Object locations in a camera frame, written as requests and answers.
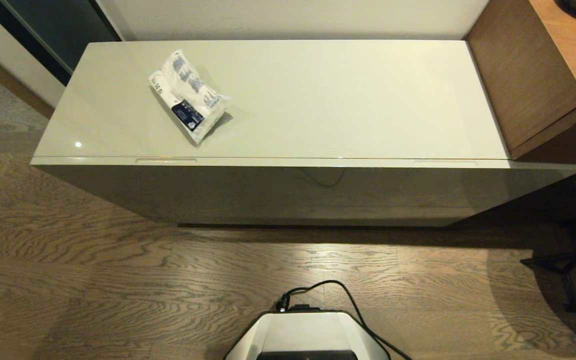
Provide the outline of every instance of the label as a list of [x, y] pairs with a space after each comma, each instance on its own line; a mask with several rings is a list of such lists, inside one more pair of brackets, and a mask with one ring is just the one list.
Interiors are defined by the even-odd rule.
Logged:
[[183, 125], [185, 125], [190, 132], [194, 132], [194, 130], [197, 129], [197, 126], [204, 121], [204, 117], [186, 100], [183, 100], [180, 104], [174, 105], [172, 107], [172, 112], [174, 112], [176, 117], [181, 120]]

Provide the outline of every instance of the black cable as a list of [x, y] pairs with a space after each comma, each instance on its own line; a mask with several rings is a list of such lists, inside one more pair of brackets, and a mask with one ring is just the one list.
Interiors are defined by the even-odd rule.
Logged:
[[341, 281], [323, 280], [323, 281], [318, 282], [317, 284], [314, 284], [314, 285], [309, 286], [309, 287], [295, 287], [294, 289], [289, 290], [288, 292], [286, 292], [285, 294], [283, 294], [281, 296], [281, 300], [279, 300], [279, 302], [277, 302], [277, 305], [276, 305], [277, 310], [279, 310], [282, 313], [286, 312], [288, 310], [288, 307], [290, 305], [290, 296], [292, 294], [295, 294], [295, 293], [304, 294], [306, 292], [311, 291], [312, 289], [315, 289], [317, 287], [320, 287], [321, 285], [326, 285], [326, 284], [337, 284], [343, 288], [343, 291], [345, 291], [346, 295], [348, 295], [348, 299], [350, 299], [350, 302], [352, 303], [352, 307], [354, 307], [354, 311], [357, 313], [357, 317], [359, 317], [359, 323], [361, 323], [361, 326], [363, 327], [363, 329], [366, 330], [366, 332], [374, 339], [374, 341], [381, 342], [385, 346], [391, 348], [395, 353], [399, 354], [405, 360], [412, 360], [412, 358], [410, 356], [408, 356], [404, 351], [401, 351], [400, 349], [397, 348], [397, 346], [384, 340], [384, 338], [377, 335], [377, 333], [375, 333], [375, 331], [372, 331], [368, 327], [368, 325], [366, 324], [366, 321], [364, 320], [364, 317], [362, 316], [362, 312], [359, 311], [359, 306], [357, 306], [357, 303], [355, 302], [355, 298], [353, 297], [352, 294], [350, 294], [350, 290]]

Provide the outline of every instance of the plastic package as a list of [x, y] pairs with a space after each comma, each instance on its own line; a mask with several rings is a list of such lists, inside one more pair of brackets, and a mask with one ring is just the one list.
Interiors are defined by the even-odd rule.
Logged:
[[182, 50], [174, 51], [160, 70], [150, 76], [150, 84], [183, 123], [195, 144], [215, 126], [231, 102], [199, 79], [199, 73]]

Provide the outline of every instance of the white cabinet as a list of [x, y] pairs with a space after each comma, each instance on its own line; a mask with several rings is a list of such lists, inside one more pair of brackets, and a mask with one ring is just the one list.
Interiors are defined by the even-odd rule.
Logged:
[[[149, 87], [232, 96], [200, 146]], [[464, 41], [92, 43], [32, 164], [156, 221], [443, 226], [576, 173], [508, 159]]]

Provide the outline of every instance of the black stand leg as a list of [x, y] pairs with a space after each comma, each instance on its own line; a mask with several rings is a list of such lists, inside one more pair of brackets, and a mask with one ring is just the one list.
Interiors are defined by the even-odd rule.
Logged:
[[[564, 304], [564, 309], [569, 313], [576, 313], [576, 289], [570, 275], [570, 272], [576, 267], [576, 218], [569, 219], [559, 225], [567, 230], [574, 251], [559, 255], [536, 256], [519, 261], [524, 265], [537, 265], [559, 274], [568, 300], [568, 303]], [[565, 261], [567, 261], [567, 264], [562, 268], [555, 265], [555, 263]]]

